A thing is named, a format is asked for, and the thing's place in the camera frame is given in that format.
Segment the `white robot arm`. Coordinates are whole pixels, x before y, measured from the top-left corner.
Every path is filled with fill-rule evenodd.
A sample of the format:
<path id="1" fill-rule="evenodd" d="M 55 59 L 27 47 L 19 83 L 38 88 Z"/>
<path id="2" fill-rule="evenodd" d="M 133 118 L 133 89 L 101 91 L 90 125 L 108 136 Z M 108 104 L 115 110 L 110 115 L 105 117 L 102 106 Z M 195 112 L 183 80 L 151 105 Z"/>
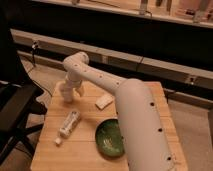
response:
<path id="1" fill-rule="evenodd" d="M 141 80 L 123 78 L 90 67 L 84 52 L 63 61 L 70 89 L 83 79 L 115 97 L 115 108 L 129 171 L 175 171 L 172 153 L 150 88 Z"/>

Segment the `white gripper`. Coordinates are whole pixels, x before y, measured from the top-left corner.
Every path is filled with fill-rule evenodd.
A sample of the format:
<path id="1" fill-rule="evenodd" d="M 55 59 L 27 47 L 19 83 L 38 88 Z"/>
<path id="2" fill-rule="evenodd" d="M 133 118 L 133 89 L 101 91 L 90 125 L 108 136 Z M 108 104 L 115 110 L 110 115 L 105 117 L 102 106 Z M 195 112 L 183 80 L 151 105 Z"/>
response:
<path id="1" fill-rule="evenodd" d="M 80 97 L 84 95 L 84 88 L 81 87 L 82 80 L 73 81 L 71 78 L 68 77 L 68 75 L 66 75 L 65 84 L 71 87 L 72 89 L 76 88 L 76 92 L 79 94 Z"/>

